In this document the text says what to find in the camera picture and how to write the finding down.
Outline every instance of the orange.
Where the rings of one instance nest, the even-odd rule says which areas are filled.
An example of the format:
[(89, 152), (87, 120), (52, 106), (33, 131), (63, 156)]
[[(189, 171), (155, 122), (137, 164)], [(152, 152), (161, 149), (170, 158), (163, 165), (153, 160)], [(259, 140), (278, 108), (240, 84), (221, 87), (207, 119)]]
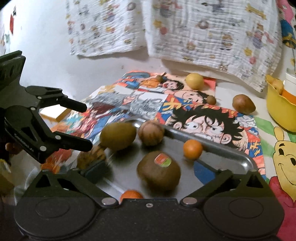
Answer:
[(188, 140), (183, 145), (183, 153), (187, 159), (195, 160), (202, 154), (202, 144), (197, 140)]
[(135, 191), (135, 190), (127, 190), (127, 191), (125, 191), (125, 192), (121, 195), (121, 197), (120, 197), (120, 199), (119, 199), (119, 203), (121, 203), (122, 200), (123, 200), (124, 198), (143, 199), (144, 197), (143, 197), (143, 195), (142, 195), (141, 193), (139, 193), (138, 191)]

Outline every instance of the anime poster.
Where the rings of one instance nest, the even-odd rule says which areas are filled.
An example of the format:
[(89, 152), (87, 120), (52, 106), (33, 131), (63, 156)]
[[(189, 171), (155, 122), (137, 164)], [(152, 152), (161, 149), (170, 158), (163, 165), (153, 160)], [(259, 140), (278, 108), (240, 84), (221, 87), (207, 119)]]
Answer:
[(185, 82), (185, 77), (166, 74), (159, 81), (158, 73), (132, 71), (125, 74), (116, 84), (138, 91), (173, 94), (179, 98), (192, 98), (193, 101), (205, 103), (209, 95), (215, 95), (216, 79), (204, 77), (205, 87), (201, 91), (192, 90)]
[[(161, 124), (248, 154), (256, 162), (260, 174), (265, 178), (260, 138), (252, 116), (169, 95), (155, 119)], [(206, 171), (206, 168), (202, 168), (201, 164), (195, 162), (194, 165), (195, 174), (203, 184), (213, 179), (213, 174)]]
[(282, 205), (285, 217), (278, 231), (282, 241), (296, 236), (296, 135), (273, 121), (255, 117), (266, 166), (266, 181)]
[(54, 130), (96, 143), (103, 127), (133, 115), (153, 119), (167, 95), (135, 91), (119, 85), (102, 86), (83, 100), (84, 113), (72, 111)]

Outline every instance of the white muslin cloth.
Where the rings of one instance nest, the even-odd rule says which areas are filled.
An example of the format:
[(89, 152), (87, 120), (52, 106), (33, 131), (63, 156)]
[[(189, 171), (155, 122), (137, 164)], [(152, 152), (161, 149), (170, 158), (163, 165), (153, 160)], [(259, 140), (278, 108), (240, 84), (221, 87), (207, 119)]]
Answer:
[(151, 57), (237, 76), (257, 91), (281, 57), (275, 0), (143, 0)]
[(141, 0), (66, 0), (71, 54), (98, 56), (146, 46)]

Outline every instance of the metal tray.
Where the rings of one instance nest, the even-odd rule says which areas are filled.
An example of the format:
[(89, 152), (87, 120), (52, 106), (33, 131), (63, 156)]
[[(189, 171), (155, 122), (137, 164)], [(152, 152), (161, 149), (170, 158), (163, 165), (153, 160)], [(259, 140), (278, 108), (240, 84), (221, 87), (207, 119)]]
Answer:
[[(124, 122), (132, 123), (136, 128), (139, 128), (145, 121), (142, 118), (124, 120)], [(140, 191), (145, 198), (171, 197), (180, 201), (183, 197), (203, 186), (194, 175), (194, 162), (186, 160), (183, 156), (183, 144), (189, 139), (198, 140), (204, 147), (204, 151), (198, 161), (216, 170), (229, 169), (235, 174), (245, 174), (250, 169), (257, 170), (254, 160), (243, 152), (187, 134), (169, 126), (164, 126), (164, 128), (165, 137), (163, 141), (154, 147), (143, 146), (137, 136), (133, 144), (122, 151), (112, 153), (107, 149), (106, 156), (110, 172), (96, 184), (97, 187), (116, 199), (119, 199), (126, 190), (134, 189)], [(169, 154), (178, 162), (181, 168), (179, 185), (172, 192), (165, 194), (153, 193), (142, 184), (137, 176), (136, 168), (138, 163), (147, 153), (154, 150), (162, 150)]]

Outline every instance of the manga collage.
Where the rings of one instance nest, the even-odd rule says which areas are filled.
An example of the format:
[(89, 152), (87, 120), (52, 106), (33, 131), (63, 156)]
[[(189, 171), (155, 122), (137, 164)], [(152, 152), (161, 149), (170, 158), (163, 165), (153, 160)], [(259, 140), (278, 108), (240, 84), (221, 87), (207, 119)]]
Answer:
[(103, 127), (139, 115), (153, 119), (166, 95), (135, 91), (119, 85), (102, 86), (83, 100), (88, 109), (84, 113), (72, 111), (55, 130), (82, 137), (96, 143)]
[[(168, 95), (155, 117), (163, 125), (226, 145), (253, 158), (260, 174), (265, 176), (265, 165), (255, 119), (237, 111)], [(194, 162), (196, 177), (206, 184), (214, 174)]]
[(182, 97), (184, 94), (205, 93), (203, 98), (208, 95), (215, 95), (216, 79), (204, 77), (205, 86), (201, 91), (192, 90), (185, 82), (184, 77), (165, 74), (162, 81), (157, 79), (158, 73), (131, 71), (126, 73), (115, 84), (125, 88), (137, 89), (152, 93), (175, 94)]

